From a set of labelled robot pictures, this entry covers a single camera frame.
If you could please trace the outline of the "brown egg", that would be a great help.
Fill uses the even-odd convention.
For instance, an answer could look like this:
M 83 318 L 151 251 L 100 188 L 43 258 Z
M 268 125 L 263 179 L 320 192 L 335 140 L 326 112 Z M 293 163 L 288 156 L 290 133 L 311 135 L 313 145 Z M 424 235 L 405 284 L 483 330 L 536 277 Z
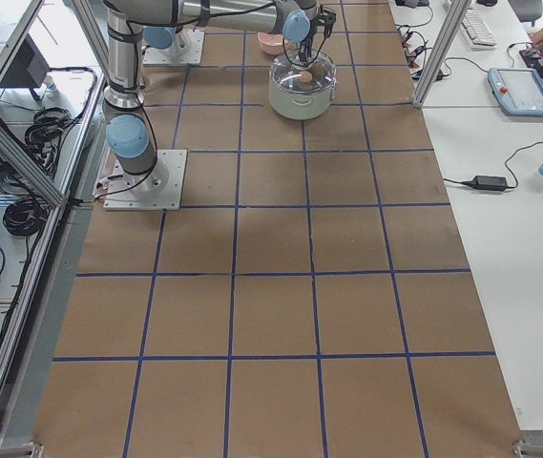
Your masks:
M 302 71 L 300 72 L 300 81 L 303 84 L 309 84 L 313 80 L 313 76 L 308 71 Z

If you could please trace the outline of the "glass pot lid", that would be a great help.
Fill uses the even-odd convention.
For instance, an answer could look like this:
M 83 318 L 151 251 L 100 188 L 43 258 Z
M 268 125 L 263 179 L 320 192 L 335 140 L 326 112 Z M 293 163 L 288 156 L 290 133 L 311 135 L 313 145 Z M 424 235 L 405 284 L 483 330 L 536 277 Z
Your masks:
M 296 50 L 276 57 L 269 72 L 272 87 L 291 94 L 316 94 L 333 89 L 336 66 L 324 52 L 307 63 L 298 59 Z

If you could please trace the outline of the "pale green cooking pot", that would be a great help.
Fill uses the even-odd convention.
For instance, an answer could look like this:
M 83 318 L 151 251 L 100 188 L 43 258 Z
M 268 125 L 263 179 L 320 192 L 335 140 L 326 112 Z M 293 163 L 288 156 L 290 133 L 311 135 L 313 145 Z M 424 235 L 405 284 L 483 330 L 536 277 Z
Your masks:
M 291 94 L 271 86 L 269 78 L 268 98 L 273 110 L 293 120 L 309 120 L 322 115 L 335 98 L 337 87 L 316 94 Z

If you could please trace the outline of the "pink bowl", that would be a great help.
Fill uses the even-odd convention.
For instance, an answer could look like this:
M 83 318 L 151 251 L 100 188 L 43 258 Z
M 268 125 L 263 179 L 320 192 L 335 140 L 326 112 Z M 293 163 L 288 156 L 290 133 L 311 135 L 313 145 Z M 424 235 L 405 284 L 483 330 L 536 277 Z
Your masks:
M 283 36 L 281 34 L 257 33 L 257 40 L 261 50 L 269 55 L 283 53 Z

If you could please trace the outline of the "white keyboard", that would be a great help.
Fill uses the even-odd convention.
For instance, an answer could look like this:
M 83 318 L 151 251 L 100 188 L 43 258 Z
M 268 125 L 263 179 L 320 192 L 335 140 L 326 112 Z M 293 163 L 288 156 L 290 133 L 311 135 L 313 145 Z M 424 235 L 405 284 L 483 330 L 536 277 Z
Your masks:
M 487 51 L 497 47 L 490 28 L 474 8 L 467 9 L 461 22 L 460 32 L 473 50 Z

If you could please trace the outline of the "blue teach pendant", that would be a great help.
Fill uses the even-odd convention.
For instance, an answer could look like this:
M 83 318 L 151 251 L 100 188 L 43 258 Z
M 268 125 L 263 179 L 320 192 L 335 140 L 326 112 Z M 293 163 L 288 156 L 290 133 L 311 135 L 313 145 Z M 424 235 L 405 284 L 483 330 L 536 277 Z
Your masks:
M 487 80 L 505 115 L 543 117 L 543 82 L 535 70 L 490 68 Z

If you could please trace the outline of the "black power adapter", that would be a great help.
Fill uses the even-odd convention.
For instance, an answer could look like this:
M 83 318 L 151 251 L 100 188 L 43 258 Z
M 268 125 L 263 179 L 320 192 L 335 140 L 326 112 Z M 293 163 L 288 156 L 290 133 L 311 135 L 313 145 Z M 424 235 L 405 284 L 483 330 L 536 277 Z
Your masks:
M 475 176 L 461 184 L 477 191 L 504 192 L 510 189 L 507 180 L 497 176 Z

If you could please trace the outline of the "black box on shelf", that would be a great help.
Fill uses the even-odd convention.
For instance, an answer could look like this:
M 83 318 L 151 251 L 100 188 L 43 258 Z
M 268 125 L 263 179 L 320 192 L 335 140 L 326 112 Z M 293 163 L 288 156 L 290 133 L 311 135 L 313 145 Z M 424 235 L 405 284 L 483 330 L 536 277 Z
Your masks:
M 42 86 L 50 66 L 28 34 L 0 81 L 0 89 L 37 89 Z

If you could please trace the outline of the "aluminium frame post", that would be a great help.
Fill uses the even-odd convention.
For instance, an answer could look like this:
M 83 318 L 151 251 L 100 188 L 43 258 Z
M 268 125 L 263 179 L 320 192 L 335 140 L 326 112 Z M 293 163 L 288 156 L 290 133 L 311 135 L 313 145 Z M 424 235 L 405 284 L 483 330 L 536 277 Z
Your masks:
M 455 38 L 456 33 L 466 15 L 470 1 L 456 0 L 452 1 L 447 12 L 447 16 L 439 30 L 432 47 L 432 52 L 427 60 L 427 65 L 423 68 L 415 88 L 412 104 L 416 108 L 422 108 L 428 96 L 428 93 L 436 81 L 437 75 L 449 48 Z

